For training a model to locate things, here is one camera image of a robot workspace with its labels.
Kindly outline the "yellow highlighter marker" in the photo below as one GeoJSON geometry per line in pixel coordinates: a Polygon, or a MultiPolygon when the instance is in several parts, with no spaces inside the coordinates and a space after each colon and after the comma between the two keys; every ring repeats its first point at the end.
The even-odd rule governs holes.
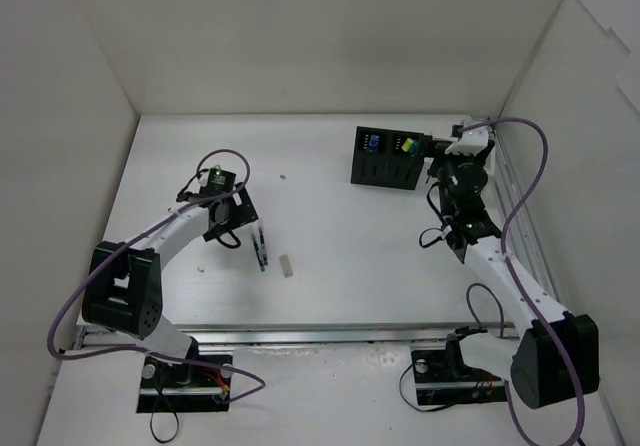
{"type": "Polygon", "coordinates": [[[414,147],[419,147],[419,141],[414,139],[414,138],[408,137],[405,140],[405,142],[402,144],[401,149],[402,149],[403,152],[411,155],[410,151],[414,147]]]}

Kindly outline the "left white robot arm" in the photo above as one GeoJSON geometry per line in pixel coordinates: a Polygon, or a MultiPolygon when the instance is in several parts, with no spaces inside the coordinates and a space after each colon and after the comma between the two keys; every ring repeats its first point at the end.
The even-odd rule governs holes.
{"type": "Polygon", "coordinates": [[[129,247],[109,241],[96,246],[81,307],[85,322],[126,334],[143,350],[167,357],[164,374],[180,386],[199,375],[199,344],[163,315],[162,271],[197,238],[238,249],[236,230],[258,220],[234,173],[214,167],[196,178],[203,185],[196,193],[178,193],[166,225],[129,247]]]}

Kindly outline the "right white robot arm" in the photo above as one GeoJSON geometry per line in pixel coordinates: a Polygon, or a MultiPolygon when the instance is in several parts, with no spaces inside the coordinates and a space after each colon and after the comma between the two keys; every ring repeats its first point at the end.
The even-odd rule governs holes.
{"type": "Polygon", "coordinates": [[[455,378],[484,370],[538,409],[598,390],[599,332],[590,316],[571,313],[508,251],[505,228],[494,223],[481,198],[494,145],[464,137],[426,136],[421,142],[438,190],[442,240],[491,289],[519,337],[512,345],[484,328],[458,330],[442,364],[455,378]]]}

